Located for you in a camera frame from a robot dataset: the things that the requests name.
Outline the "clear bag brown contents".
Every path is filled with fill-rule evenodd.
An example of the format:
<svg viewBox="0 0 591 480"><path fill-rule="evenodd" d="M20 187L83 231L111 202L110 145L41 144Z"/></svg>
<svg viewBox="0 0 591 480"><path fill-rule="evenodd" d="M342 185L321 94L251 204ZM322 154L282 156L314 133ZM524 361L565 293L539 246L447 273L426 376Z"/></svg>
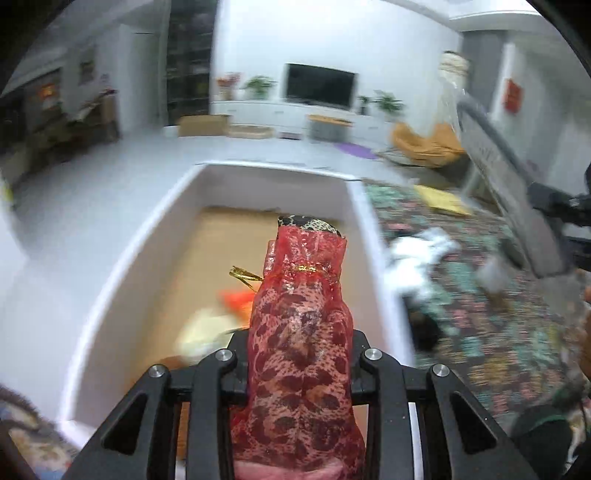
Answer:
<svg viewBox="0 0 591 480"><path fill-rule="evenodd" d="M543 298L566 320L584 318L585 280L580 272L590 267L577 268L567 259L550 225L530 205L527 189L538 181L469 94L458 101L457 114L461 144L506 219Z"/></svg>

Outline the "white fluffy plush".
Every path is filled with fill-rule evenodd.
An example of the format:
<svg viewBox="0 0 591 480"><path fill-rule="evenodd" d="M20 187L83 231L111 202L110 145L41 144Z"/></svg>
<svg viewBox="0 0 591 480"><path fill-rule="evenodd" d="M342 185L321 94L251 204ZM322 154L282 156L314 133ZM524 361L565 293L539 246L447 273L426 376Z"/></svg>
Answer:
<svg viewBox="0 0 591 480"><path fill-rule="evenodd" d="M460 249L460 244L440 227L398 237L388 248L390 257L384 283L391 293L420 306L432 297L431 275L435 267Z"/></svg>

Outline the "red lace pouch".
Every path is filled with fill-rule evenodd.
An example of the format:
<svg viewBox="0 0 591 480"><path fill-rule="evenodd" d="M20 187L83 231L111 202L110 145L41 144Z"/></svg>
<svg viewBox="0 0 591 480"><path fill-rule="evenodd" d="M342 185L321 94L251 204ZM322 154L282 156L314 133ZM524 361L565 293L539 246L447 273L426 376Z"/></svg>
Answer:
<svg viewBox="0 0 591 480"><path fill-rule="evenodd" d="M346 238L311 217L277 223L249 320L249 401L230 415L235 478L360 479Z"/></svg>

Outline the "brown knitted cloth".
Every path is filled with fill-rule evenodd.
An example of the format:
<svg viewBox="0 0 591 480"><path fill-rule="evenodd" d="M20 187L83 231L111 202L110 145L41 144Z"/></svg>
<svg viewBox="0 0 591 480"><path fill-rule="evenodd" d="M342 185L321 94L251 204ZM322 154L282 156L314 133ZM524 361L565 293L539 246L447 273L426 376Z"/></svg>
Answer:
<svg viewBox="0 0 591 480"><path fill-rule="evenodd" d="M169 371L178 370L186 367L186 363L181 356L168 356L156 361L156 364L162 365Z"/></svg>

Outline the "clear jar black lid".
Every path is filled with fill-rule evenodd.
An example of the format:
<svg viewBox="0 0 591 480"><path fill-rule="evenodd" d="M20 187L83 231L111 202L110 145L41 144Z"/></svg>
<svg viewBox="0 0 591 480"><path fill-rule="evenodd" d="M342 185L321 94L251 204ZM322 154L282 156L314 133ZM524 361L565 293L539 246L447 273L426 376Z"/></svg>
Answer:
<svg viewBox="0 0 591 480"><path fill-rule="evenodd" d="M525 267L525 259L516 243L501 238L496 249L489 253L484 264L477 269L476 282L489 295L500 295Z"/></svg>

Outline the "black fuzzy hat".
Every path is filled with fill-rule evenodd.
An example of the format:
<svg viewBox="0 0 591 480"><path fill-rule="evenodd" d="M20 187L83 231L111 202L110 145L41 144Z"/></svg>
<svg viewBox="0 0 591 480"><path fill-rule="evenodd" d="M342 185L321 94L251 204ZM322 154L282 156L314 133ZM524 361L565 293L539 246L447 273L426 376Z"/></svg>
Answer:
<svg viewBox="0 0 591 480"><path fill-rule="evenodd" d="M413 307L407 308L407 314L414 347L419 351L433 352L444 338L437 321Z"/></svg>

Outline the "cream cloth pouch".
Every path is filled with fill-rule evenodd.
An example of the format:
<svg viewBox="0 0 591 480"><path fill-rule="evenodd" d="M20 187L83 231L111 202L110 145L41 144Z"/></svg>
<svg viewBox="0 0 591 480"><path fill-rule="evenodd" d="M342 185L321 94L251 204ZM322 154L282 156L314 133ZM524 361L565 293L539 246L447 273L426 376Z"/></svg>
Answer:
<svg viewBox="0 0 591 480"><path fill-rule="evenodd" d="M214 308L199 309L181 328L174 342L174 352L187 363L228 347L235 332L245 329L231 313Z"/></svg>

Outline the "orange fish plush toy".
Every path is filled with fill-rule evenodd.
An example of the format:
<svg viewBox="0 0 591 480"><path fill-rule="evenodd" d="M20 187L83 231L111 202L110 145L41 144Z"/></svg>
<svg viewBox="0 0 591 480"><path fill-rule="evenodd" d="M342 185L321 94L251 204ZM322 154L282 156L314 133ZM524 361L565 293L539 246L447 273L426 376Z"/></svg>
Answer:
<svg viewBox="0 0 591 480"><path fill-rule="evenodd" d="M226 309L235 315L242 326L249 326L250 316L252 316L252 305L256 298L256 291L250 289L243 290L224 290L219 294L221 302Z"/></svg>

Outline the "patterned woven table cloth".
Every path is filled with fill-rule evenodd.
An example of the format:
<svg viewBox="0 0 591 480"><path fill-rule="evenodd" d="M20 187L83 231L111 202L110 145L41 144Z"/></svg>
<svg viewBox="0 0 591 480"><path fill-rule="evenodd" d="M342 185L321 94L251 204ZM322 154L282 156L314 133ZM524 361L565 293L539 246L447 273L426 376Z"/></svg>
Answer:
<svg viewBox="0 0 591 480"><path fill-rule="evenodd" d="M437 340L413 347L416 365L449 365L503 427L555 396L574 363L580 329L551 310L527 270L501 294L477 283L478 268L509 231L505 222L491 214L438 213L410 187L367 181L363 188L384 242L440 228L457 244L428 267L426 299L405 308L411 332L428 320L439 329Z"/></svg>

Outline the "orange lounge chair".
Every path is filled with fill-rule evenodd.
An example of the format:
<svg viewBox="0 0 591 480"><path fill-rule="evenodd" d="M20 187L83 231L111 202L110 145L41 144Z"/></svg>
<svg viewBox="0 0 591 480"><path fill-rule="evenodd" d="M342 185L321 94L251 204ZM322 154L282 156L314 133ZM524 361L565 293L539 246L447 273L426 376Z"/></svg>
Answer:
<svg viewBox="0 0 591 480"><path fill-rule="evenodd" d="M449 123L438 123L428 137L417 134L399 122L392 132L392 143L413 164L441 168L459 160L466 151Z"/></svg>

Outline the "potted plant of tv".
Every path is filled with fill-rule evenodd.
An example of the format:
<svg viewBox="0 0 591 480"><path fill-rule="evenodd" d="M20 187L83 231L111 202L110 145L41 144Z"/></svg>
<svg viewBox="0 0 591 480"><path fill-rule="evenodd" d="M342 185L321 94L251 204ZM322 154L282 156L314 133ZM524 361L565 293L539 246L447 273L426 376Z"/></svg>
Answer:
<svg viewBox="0 0 591 480"><path fill-rule="evenodd" d="M405 110L405 104L390 92L376 90L373 103L389 121L398 119Z"/></svg>
<svg viewBox="0 0 591 480"><path fill-rule="evenodd" d="M276 86L276 80L269 76L256 75L249 78L243 85L247 97L252 100L267 100L270 98L270 92Z"/></svg>

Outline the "white storage box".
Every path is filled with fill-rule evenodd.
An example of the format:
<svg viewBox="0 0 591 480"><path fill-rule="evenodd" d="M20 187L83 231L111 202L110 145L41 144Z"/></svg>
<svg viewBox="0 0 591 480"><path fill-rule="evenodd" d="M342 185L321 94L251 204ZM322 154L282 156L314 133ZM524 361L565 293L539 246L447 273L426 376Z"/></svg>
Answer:
<svg viewBox="0 0 591 480"><path fill-rule="evenodd" d="M204 207L304 213L344 223L356 275L349 300L373 345L413 365L402 300L384 287L386 247L363 182L353 175L291 165L208 161L192 166L136 231L94 302L71 357L57 426L83 447L127 391L126 376L149 306L163 289Z"/></svg>

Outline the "small potted plant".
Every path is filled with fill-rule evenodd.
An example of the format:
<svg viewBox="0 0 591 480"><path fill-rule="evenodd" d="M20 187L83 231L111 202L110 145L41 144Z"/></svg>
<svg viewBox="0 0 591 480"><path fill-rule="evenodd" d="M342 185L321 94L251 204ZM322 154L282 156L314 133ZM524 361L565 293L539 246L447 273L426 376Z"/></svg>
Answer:
<svg viewBox="0 0 591 480"><path fill-rule="evenodd" d="M370 102L372 102L370 97L363 95L359 96L359 115L366 115L368 113Z"/></svg>

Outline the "potted plant left of tv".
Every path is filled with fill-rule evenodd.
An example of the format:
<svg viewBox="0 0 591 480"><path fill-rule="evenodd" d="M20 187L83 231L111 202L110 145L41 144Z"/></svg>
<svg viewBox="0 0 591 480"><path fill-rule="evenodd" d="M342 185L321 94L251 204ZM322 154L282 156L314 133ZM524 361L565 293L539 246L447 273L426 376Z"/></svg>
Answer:
<svg viewBox="0 0 591 480"><path fill-rule="evenodd" d="M256 75L249 78L243 85L247 97L252 100L267 100L270 98L270 92L276 86L276 80L269 76Z"/></svg>

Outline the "red flowers in vase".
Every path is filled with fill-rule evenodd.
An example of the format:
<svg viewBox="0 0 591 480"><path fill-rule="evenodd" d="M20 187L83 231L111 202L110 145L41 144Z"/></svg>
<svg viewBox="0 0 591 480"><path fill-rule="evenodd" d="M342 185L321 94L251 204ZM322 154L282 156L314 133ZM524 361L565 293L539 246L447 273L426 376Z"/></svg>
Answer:
<svg viewBox="0 0 591 480"><path fill-rule="evenodd" d="M235 90L240 80L240 74L238 72L231 72L224 74L216 79L219 95L224 101L235 100Z"/></svg>

